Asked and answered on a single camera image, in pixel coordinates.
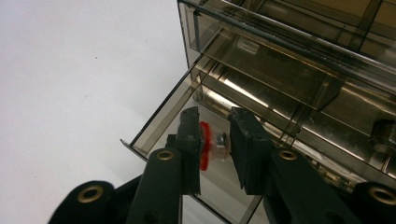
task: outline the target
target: white surface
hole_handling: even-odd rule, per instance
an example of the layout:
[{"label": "white surface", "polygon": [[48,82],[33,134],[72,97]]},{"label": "white surface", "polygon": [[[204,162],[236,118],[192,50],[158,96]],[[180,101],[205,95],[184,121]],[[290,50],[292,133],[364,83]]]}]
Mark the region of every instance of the white surface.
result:
[{"label": "white surface", "polygon": [[[176,0],[2,0],[0,223],[46,223],[77,185],[140,175],[120,138],[184,74],[183,48]],[[186,205],[186,223],[214,221]]]}]

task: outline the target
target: transparent plastic container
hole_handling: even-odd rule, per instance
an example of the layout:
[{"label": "transparent plastic container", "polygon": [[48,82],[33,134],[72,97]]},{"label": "transparent plastic container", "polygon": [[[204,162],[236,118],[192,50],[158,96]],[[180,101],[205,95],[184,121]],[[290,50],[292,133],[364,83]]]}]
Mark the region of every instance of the transparent plastic container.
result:
[{"label": "transparent plastic container", "polygon": [[[301,151],[352,191],[396,188],[396,2],[179,1],[190,70],[125,146],[143,159],[198,106],[228,133],[232,106],[252,111],[276,147]],[[263,223],[260,196],[240,189],[230,157],[209,162],[196,198],[232,223]]]}]

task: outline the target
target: white wall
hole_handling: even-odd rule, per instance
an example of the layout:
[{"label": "white wall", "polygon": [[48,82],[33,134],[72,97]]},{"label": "white wall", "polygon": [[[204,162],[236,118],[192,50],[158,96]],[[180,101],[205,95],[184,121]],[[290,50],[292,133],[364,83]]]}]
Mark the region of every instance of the white wall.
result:
[{"label": "white wall", "polygon": [[184,74],[183,48],[176,0],[0,1],[0,223],[48,222],[77,185],[140,175],[120,138]]}]

